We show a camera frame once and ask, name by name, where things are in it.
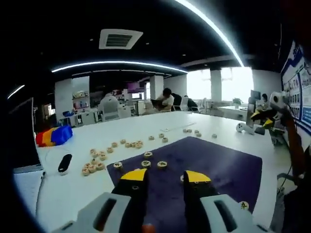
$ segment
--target purple mat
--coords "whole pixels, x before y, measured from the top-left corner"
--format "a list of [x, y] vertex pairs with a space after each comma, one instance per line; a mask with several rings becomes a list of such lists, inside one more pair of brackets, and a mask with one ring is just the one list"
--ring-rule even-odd
[[[149, 193], [145, 223], [156, 232], [185, 233], [185, 204], [180, 176], [185, 170], [209, 176], [220, 194], [228, 194], [237, 202], [249, 203], [252, 213], [256, 204], [262, 160], [254, 155], [232, 150], [195, 137], [187, 137], [152, 151], [149, 169]], [[125, 172], [141, 167], [143, 155], [122, 161]], [[166, 170], [159, 170], [157, 162], [166, 161]], [[122, 174], [108, 166], [116, 185]]]

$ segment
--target black ceiling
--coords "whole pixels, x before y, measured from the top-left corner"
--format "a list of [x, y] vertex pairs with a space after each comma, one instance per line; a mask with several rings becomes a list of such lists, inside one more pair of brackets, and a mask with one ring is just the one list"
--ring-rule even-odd
[[[282, 49], [279, 57], [281, 16], [278, 1], [189, 1], [219, 26], [239, 55], [255, 55], [255, 59], [243, 60], [245, 65], [279, 71], [288, 48]], [[9, 80], [11, 86], [26, 83], [53, 86], [55, 81], [72, 74], [103, 69], [179, 74], [136, 65], [84, 66], [51, 73], [54, 68], [83, 62], [140, 61], [182, 68], [182, 64], [191, 61], [232, 55], [210, 26], [174, 0], [53, 1], [41, 6], [27, 2], [15, 6], [10, 19], [8, 68], [16, 74]], [[143, 32], [143, 36], [131, 50], [99, 50], [101, 29], [135, 30]], [[288, 47], [291, 42], [288, 34], [283, 33], [283, 40]], [[233, 59], [183, 69], [237, 64]], [[129, 75], [130, 79], [139, 80], [141, 73], [135, 74], [138, 73]], [[118, 82], [117, 75], [112, 79], [102, 73], [102, 77], [107, 82]]]

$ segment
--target ceiling light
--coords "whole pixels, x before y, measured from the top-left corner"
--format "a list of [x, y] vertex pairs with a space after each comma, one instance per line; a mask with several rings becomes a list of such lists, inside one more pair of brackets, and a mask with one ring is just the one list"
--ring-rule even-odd
[[16, 88], [9, 96], [8, 96], [8, 99], [14, 95], [16, 92], [18, 92], [20, 89], [22, 89], [25, 85], [22, 85], [22, 86], [19, 86], [18, 88]]
[[152, 64], [152, 63], [144, 63], [144, 62], [131, 62], [131, 61], [99, 61], [99, 62], [86, 62], [86, 63], [80, 63], [80, 64], [75, 64], [71, 66], [66, 66], [66, 67], [61, 67], [58, 69], [52, 70], [52, 73], [65, 70], [65, 69], [70, 69], [74, 67], [82, 67], [82, 66], [89, 66], [89, 65], [98, 65], [98, 64], [133, 64], [133, 65], [142, 65], [142, 66], [150, 66], [150, 67], [159, 67], [159, 68], [164, 68], [164, 69], [170, 69], [170, 70], [175, 70], [183, 73], [188, 73], [185, 70], [182, 69], [177, 69], [174, 67], [167, 67], [163, 65], [158, 65], [158, 64]]
[[223, 34], [222, 31], [214, 24], [212, 20], [210, 20], [206, 15], [204, 15], [201, 11], [199, 11], [195, 6], [193, 6], [191, 3], [187, 2], [186, 0], [175, 0], [176, 2], [182, 4], [183, 6], [187, 7], [189, 10], [194, 12], [197, 16], [199, 16], [202, 20], [204, 20], [219, 36], [220, 38], [225, 42], [225, 44], [229, 47], [229, 49], [232, 51], [235, 58], [238, 60], [240, 65], [244, 67], [244, 64], [239, 57], [238, 53], [233, 48], [232, 44], [228, 40], [228, 38]]

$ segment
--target blue storage bin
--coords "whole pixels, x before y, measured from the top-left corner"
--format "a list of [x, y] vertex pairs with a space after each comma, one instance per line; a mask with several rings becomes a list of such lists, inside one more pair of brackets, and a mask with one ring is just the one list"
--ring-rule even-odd
[[51, 141], [55, 143], [56, 146], [63, 145], [72, 137], [72, 129], [70, 126], [61, 126], [57, 130], [54, 130], [51, 134]]

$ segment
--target computer monitor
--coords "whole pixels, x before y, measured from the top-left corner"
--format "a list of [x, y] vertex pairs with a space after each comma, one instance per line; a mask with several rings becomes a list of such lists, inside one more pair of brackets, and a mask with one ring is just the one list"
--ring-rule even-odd
[[8, 150], [11, 168], [23, 171], [41, 169], [35, 143], [33, 98], [9, 112], [7, 129], [12, 145]]
[[251, 97], [256, 99], [256, 100], [260, 100], [261, 99], [261, 94], [260, 94], [259, 91], [251, 90]]

